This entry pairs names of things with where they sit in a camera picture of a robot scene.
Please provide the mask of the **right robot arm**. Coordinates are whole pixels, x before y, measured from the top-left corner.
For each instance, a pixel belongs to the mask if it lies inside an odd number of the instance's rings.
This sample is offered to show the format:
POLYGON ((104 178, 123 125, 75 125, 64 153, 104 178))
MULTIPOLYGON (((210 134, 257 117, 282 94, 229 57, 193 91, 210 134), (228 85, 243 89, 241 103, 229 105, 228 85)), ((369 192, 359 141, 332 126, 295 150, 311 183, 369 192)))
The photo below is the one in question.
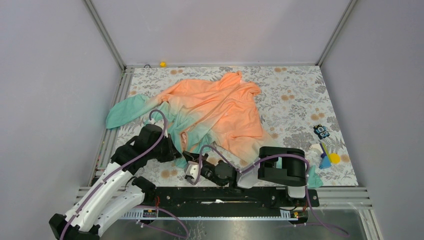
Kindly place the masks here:
POLYGON ((243 169, 236 169, 226 159, 211 164, 206 161, 208 154, 184 151, 182 155, 186 160, 185 179, 192 185, 203 177, 217 186, 245 190, 251 189, 259 181, 265 181, 286 186, 287 201, 293 206, 299 206, 307 199, 310 165, 304 150, 263 146, 257 159, 243 169))

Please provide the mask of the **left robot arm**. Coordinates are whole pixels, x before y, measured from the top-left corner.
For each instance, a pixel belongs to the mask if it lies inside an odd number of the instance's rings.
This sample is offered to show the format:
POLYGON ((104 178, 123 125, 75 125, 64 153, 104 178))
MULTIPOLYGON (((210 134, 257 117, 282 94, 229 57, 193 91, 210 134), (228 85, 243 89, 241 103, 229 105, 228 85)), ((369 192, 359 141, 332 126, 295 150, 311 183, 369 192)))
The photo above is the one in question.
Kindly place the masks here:
POLYGON ((57 240, 98 240, 124 214, 158 200, 156 185, 136 172, 150 160, 179 158, 164 122, 148 123, 139 135, 118 147, 99 179, 65 214, 54 214, 49 226, 57 240))

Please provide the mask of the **orange and teal jacket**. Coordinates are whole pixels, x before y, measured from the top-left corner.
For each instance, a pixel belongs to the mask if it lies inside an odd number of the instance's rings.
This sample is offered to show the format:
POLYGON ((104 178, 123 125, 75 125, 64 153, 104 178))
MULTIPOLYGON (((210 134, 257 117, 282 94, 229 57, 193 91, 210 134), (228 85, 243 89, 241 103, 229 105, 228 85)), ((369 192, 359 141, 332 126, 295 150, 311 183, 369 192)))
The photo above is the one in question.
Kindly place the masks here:
POLYGON ((261 93, 242 73, 228 72, 218 81, 183 79, 153 97, 141 94, 117 104, 106 117, 113 129, 158 110, 153 116, 166 119, 167 131, 179 151, 198 153, 215 143, 246 163, 252 163, 261 147, 278 142, 264 129, 255 104, 261 93))

